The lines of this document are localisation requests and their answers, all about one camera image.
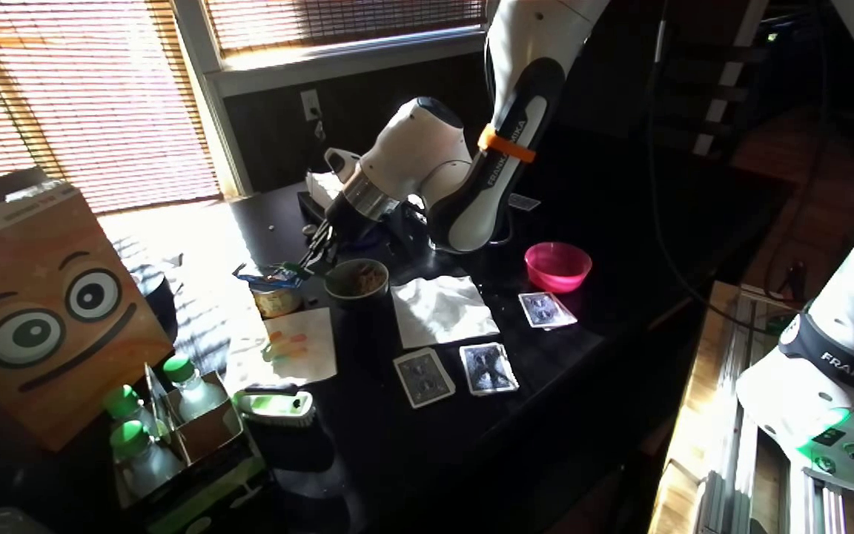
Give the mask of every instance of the paper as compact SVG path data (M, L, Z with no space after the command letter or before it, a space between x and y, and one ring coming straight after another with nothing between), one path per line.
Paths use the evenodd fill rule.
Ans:
M499 335L490 305L468 276L413 279L392 288L403 348Z
M330 308L305 308L263 323L271 344L231 348L225 390L285 390L339 374Z

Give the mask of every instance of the orange box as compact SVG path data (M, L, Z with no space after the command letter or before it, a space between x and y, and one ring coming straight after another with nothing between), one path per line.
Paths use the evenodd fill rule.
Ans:
M100 399L142 377L173 341L62 181L0 185L0 409L59 451L100 417Z

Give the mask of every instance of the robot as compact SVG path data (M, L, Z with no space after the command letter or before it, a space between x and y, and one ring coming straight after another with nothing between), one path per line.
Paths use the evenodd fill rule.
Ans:
M484 50L494 108L477 156L438 101L403 105L373 148L345 169L348 185L318 227L305 267L333 261L410 197L425 202L438 249L486 246L604 7L502 0ZM834 7L854 35L854 0ZM738 400L795 466L854 489L854 249L781 344L742 374Z

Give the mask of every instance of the black table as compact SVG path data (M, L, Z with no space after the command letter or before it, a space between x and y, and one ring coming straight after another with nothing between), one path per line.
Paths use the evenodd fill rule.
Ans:
M189 240L205 249L222 245L222 233L237 233L234 239L247 240L254 265L300 258L305 222L300 190L296 185L219 205L213 215L222 221L231 215L231 227L202 222L208 233ZM712 279L736 282L788 194L781 181L687 156L661 156L652 176L640 148L570 132L551 132L542 139L539 160L517 190L542 205L533 215L512 211L512 239L505 246L457 258L444 265L444 273L468 273L477 282L523 390L472 399L457 344L451 344L437 353L457 396L410 409L389 363L392 353L351 353L351 335L339 332L336 320L340 371L312 387L321 405L318 426L309 432L253 427L275 483L250 503L225 526L228 531L254 526L281 531L465 528L468 524L454 513L472 504L477 504L474 521L508 521L509 509L529 503L529 486L539 480L539 472L557 466L548 464L555 451L573 451L589 464L585 472L592 476L615 470L615 451L631 436L595 439L595 448L580 448L580 442L589 442L592 432L610 436L609 427L616 427L616 412L625 409L621 405L640 399L644 369L656 369L634 348L658 344L656 331L693 304L661 258L656 221L672 267L690 288L706 291ZM529 331L517 294L529 291L523 249L533 240L573 240L592 255L595 267L585 288L564 298L578 328ZM73 509L62 526L112 526L110 489L79 492L88 480L79 466L88 466L93 451L94 445L73 445L66 461L29 461L32 472L51 472L39 489ZM39 504L39 518L59 518L53 503L27 500L27 509Z

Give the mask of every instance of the playing card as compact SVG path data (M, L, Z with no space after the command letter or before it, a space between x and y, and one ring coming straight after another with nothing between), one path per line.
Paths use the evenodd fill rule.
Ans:
M533 331L578 323L575 316L548 291L520 294L523 316Z
M395 371L401 377L410 408L416 409L457 391L451 374L429 348L398 356Z
M465 387L474 399L517 391L520 380L508 360L505 344L462 344L460 363L465 374Z

